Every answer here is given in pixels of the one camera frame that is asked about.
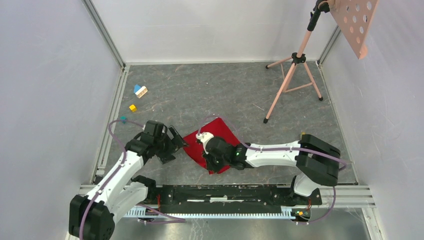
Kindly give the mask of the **red cloth napkin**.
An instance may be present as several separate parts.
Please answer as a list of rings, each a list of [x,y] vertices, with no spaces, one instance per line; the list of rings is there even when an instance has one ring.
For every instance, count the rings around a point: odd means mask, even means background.
[[[230,128],[225,124],[222,118],[218,117],[211,121],[210,123],[201,127],[201,133],[210,132],[215,137],[223,138],[227,143],[236,146],[240,143],[240,141],[236,138]],[[207,168],[207,162],[203,157],[203,146],[201,143],[197,143],[196,134],[198,130],[188,134],[183,137],[183,139],[188,143],[187,147],[184,147],[183,150],[185,153],[198,165],[202,168]]]

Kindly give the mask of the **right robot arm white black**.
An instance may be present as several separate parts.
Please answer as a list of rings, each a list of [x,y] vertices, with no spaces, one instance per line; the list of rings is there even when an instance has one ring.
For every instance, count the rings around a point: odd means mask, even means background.
[[[224,167],[299,169],[301,173],[294,177],[288,191],[289,199],[295,204],[302,204],[317,188],[337,186],[339,172],[346,166],[338,148],[311,134],[304,134],[297,141],[269,145],[243,142],[232,145],[210,132],[198,133],[195,137],[202,145],[207,170],[215,173]]]

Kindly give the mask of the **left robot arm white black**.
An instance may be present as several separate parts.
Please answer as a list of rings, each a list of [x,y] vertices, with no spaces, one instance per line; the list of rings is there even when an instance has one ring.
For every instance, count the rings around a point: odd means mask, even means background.
[[[135,173],[153,157],[163,164],[174,160],[174,154],[188,146],[174,126],[154,120],[123,144],[112,132],[118,122],[113,120],[107,129],[121,149],[119,159],[88,193],[70,201],[68,233],[80,240],[109,240],[127,212],[141,202],[153,203],[158,197],[156,181]]]

